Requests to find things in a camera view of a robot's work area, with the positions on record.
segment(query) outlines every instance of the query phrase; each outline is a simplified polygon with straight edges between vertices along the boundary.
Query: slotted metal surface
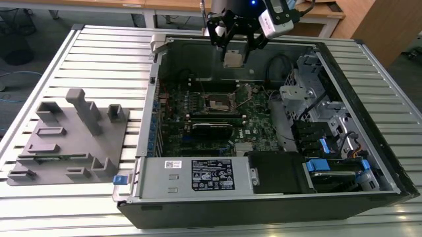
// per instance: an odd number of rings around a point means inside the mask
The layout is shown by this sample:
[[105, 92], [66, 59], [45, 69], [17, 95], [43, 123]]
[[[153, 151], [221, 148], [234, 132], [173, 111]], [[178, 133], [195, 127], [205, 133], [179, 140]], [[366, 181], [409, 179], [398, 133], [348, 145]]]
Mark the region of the slotted metal surface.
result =
[[[420, 236], [422, 197], [405, 204], [377, 208], [341, 221], [253, 225], [206, 229], [138, 230], [119, 213], [111, 199], [113, 184], [11, 187], [7, 173], [14, 168], [37, 124], [34, 111], [41, 101], [66, 102], [71, 87], [86, 89], [87, 100], [99, 107], [122, 104], [131, 109], [121, 170], [134, 168], [149, 75], [150, 40], [155, 33], [199, 35], [197, 31], [150, 30], [86, 26], [73, 31], [31, 94], [23, 111], [2, 141], [0, 235], [2, 236]], [[316, 38], [285, 37], [316, 41]], [[324, 41], [392, 145], [410, 178], [422, 191], [421, 114], [409, 103], [365, 46], [353, 40]], [[129, 193], [129, 187], [121, 194]]]

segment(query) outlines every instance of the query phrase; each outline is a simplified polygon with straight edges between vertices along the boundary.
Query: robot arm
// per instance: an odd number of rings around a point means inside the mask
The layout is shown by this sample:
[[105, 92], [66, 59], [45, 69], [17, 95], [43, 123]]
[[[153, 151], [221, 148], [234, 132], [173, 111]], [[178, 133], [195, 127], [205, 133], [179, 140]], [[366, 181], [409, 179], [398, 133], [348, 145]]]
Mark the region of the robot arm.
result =
[[225, 59], [228, 45], [236, 35], [248, 37], [244, 62], [250, 52], [264, 49], [269, 40], [293, 30], [294, 23], [314, 8], [316, 0], [305, 11], [290, 9], [288, 0], [214, 0], [206, 27], [212, 44], [222, 48]]

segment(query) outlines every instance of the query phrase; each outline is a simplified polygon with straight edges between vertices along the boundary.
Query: trash can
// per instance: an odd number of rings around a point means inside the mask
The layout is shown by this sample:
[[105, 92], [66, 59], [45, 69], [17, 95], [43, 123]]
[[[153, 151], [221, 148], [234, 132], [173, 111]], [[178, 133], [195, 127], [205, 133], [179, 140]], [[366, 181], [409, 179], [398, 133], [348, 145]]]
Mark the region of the trash can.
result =
[[0, 18], [5, 23], [23, 36], [37, 32], [37, 27], [31, 18], [33, 10], [22, 8], [0, 7]]
[[35, 27], [18, 21], [18, 15], [19, 10], [0, 10], [0, 58], [14, 66], [23, 65], [34, 59], [34, 51], [25, 35], [33, 34]]

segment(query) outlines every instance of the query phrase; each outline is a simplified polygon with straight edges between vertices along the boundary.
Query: gray block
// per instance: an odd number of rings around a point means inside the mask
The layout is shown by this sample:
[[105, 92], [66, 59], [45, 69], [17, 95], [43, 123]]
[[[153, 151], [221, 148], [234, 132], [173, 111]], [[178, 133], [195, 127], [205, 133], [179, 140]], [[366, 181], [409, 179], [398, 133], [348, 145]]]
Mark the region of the gray block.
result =
[[61, 150], [58, 144], [31, 144], [27, 152], [29, 153], [54, 153]]
[[37, 114], [45, 123], [58, 123], [55, 115], [62, 112], [62, 108], [57, 102], [42, 102], [37, 110]]
[[111, 163], [109, 157], [105, 160], [105, 164], [102, 164], [98, 158], [94, 158], [91, 171], [95, 172], [97, 176], [99, 177], [110, 177], [117, 174], [118, 168]]
[[19, 156], [17, 158], [17, 162], [21, 163], [23, 166], [38, 165], [42, 163], [42, 161], [38, 160], [35, 156]]
[[63, 127], [42, 127], [35, 133], [39, 136], [65, 136], [66, 129]]
[[122, 122], [126, 120], [123, 108], [121, 105], [110, 105], [107, 115], [111, 122]]
[[93, 163], [94, 157], [89, 154], [74, 155], [70, 157], [75, 164]]
[[86, 167], [70, 167], [66, 169], [66, 171], [66, 176], [73, 180], [85, 180], [91, 177], [91, 173]]
[[101, 135], [102, 127], [98, 123], [98, 109], [94, 102], [89, 103], [86, 101], [86, 92], [81, 88], [73, 88], [69, 90], [66, 95], [66, 100], [69, 103], [74, 104], [75, 109], [78, 111], [78, 116], [83, 123], [86, 124], [91, 134], [94, 136]]
[[9, 178], [17, 182], [31, 182], [37, 178], [37, 173], [31, 169], [13, 170]]
[[55, 103], [43, 103], [43, 110], [49, 107], [54, 111], [57, 122], [51, 123], [49, 119], [47, 123], [39, 121], [23, 154], [17, 159], [7, 180], [10, 185], [113, 182], [119, 168], [130, 110], [114, 105], [118, 119], [111, 122], [110, 109], [86, 103], [102, 133], [97, 136], [91, 134], [75, 108], [58, 109]]

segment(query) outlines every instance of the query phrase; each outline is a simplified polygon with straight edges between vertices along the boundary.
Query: power supply label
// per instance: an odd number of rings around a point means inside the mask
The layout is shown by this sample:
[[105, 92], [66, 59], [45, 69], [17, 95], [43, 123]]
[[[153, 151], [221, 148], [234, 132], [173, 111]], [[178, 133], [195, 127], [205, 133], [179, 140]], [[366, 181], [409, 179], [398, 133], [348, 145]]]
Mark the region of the power supply label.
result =
[[230, 159], [193, 160], [193, 189], [194, 191], [236, 189]]

